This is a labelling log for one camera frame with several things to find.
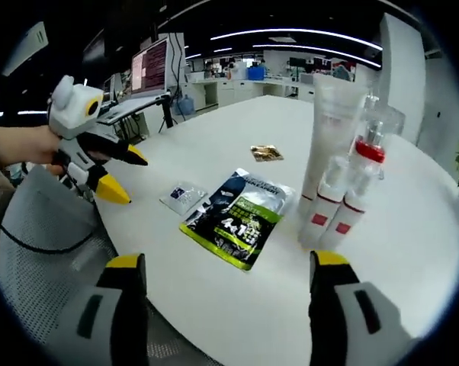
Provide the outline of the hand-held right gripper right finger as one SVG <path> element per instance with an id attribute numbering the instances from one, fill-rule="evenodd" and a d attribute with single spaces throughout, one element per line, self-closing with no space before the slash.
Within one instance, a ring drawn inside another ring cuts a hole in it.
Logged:
<path id="1" fill-rule="evenodd" d="M 399 308 L 336 252 L 310 252 L 308 315 L 311 365 L 406 365 L 416 344 Z"/>

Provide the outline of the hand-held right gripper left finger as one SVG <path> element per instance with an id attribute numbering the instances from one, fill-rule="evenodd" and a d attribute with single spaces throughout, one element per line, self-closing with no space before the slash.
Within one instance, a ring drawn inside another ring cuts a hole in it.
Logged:
<path id="1" fill-rule="evenodd" d="M 146 263 L 119 255 L 67 303 L 68 365 L 148 365 Z"/>

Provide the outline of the person's left hand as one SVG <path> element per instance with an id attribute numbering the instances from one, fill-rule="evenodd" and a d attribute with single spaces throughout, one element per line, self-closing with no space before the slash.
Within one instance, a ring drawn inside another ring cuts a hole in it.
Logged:
<path id="1" fill-rule="evenodd" d="M 45 165 L 46 169 L 55 176 L 65 173 L 64 168 L 54 162 L 59 150 L 60 138 L 48 127 L 28 127 L 26 135 L 26 161 Z"/>

